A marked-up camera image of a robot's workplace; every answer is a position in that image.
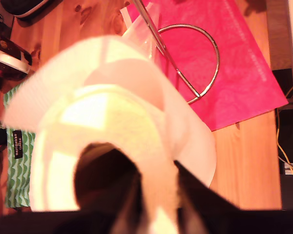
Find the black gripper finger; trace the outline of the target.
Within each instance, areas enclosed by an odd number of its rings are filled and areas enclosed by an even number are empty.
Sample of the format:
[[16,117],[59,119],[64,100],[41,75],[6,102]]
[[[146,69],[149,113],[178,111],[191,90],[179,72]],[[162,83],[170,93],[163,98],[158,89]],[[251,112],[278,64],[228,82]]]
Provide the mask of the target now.
[[142,202],[141,175],[137,169],[131,169],[106,188],[90,192],[84,199],[84,209],[112,215],[139,214]]
[[241,210],[209,189],[179,161],[174,162],[178,169],[178,185],[182,201],[189,201],[189,206],[204,219],[229,219],[241,213]]

